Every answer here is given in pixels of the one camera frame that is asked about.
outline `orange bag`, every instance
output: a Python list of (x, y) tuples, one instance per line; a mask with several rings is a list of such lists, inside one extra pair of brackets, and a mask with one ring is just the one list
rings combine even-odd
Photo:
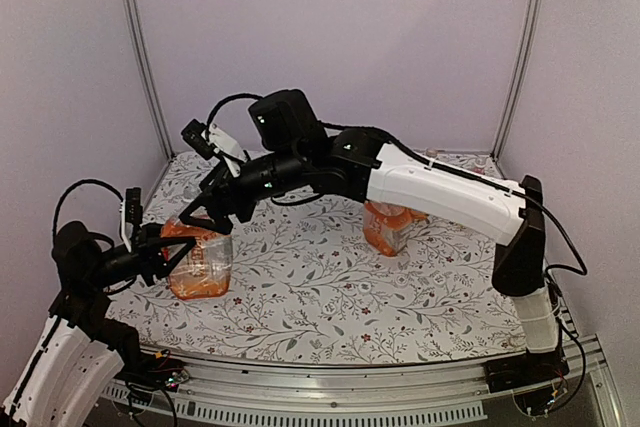
[(364, 237), (382, 255), (394, 257), (407, 245), (411, 224), (428, 218), (417, 210), (367, 201), (364, 203)]
[(233, 264), (231, 236), (184, 225), (175, 215), (164, 224), (161, 236), (196, 238), (196, 246), (169, 275), (169, 288), (176, 297), (202, 299), (227, 293)]

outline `white wall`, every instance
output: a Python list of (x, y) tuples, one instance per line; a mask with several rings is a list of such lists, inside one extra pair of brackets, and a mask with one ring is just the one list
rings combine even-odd
[[(148, 189), (163, 159), (122, 0), (0, 0), (0, 399), (17, 381), (59, 283), (51, 218), (82, 177)], [(118, 202), (87, 187), (63, 222), (115, 233)]]
[[(640, 417), (640, 2), (543, 0), (503, 164), (543, 181), (591, 268), (561, 276), (598, 333), (630, 421)], [(557, 235), (550, 260), (572, 261)]]
[[(527, 0), (139, 0), (174, 144), (239, 91), (303, 89), (318, 116), (421, 147), (490, 150)], [(246, 147), (247, 104), (220, 123)]]

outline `table surface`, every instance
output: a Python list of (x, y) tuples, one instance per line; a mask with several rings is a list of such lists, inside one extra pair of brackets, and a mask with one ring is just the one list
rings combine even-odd
[[(475, 155), (439, 160), (471, 168)], [(146, 222), (181, 210), (213, 164), (178, 155)], [(487, 174), (498, 176), (489, 159)], [(286, 200), (305, 194), (292, 194)], [(491, 287), (494, 245), (443, 219), (419, 223), (397, 257), (362, 233), (362, 205), (326, 196), (300, 207), (259, 204), (233, 230), (230, 291), (181, 301), (167, 282), (137, 282), (109, 316), (147, 345), (190, 353), (311, 364), (440, 362), (524, 349), (511, 302)]]

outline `metal rail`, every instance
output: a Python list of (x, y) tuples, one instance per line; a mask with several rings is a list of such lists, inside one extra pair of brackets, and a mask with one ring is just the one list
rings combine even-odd
[(169, 130), (167, 128), (164, 114), (162, 113), (158, 92), (156, 91), (155, 82), (153, 80), (147, 46), (142, 33), (142, 23), (140, 21), (140, 13), (138, 12), (138, 2), (137, 0), (122, 1), (124, 3), (129, 33), (131, 34), (133, 52), (136, 57), (136, 63), (138, 64), (140, 79), (147, 99), (147, 105), (149, 106), (153, 127), (156, 131), (162, 153), (167, 160), (170, 160), (174, 157), (175, 153), (171, 145)]
[[(590, 336), (581, 342), (587, 353), (588, 372), (606, 367), (597, 338)], [(578, 348), (567, 343), (565, 354), (571, 369), (568, 378), (579, 376), (582, 360)], [(179, 353), (176, 356), (186, 363), (191, 375), (191, 380), (173, 396), (178, 415), (216, 425), (456, 425), (485, 418), (483, 400), (511, 395), (511, 391), (489, 392), (483, 369), (486, 358), (348, 367), (256, 363)], [(103, 395), (126, 402), (126, 393), (124, 385), (113, 381)], [(145, 408), (169, 413), (161, 396)], [(422, 416), (431, 418), (431, 423), (421, 424)]]
[(493, 144), (493, 150), (491, 151), (491, 156), (496, 161), (500, 159), (504, 152), (507, 139), (509, 137), (509, 131), (511, 130), (511, 124), (513, 123), (513, 117), (522, 91), (522, 85), (524, 83), (527, 64), (529, 63), (529, 56), (531, 55), (531, 47), (533, 45), (541, 3), (542, 0), (529, 0), (527, 4), (527, 12), (524, 21), (524, 28), (522, 30), (522, 38), (520, 39), (518, 56), (516, 58), (516, 65), (511, 77), (509, 93), (507, 94), (507, 101), (502, 114), (502, 119), (500, 120), (500, 126), (498, 127), (498, 132), (496, 134), (496, 140)]

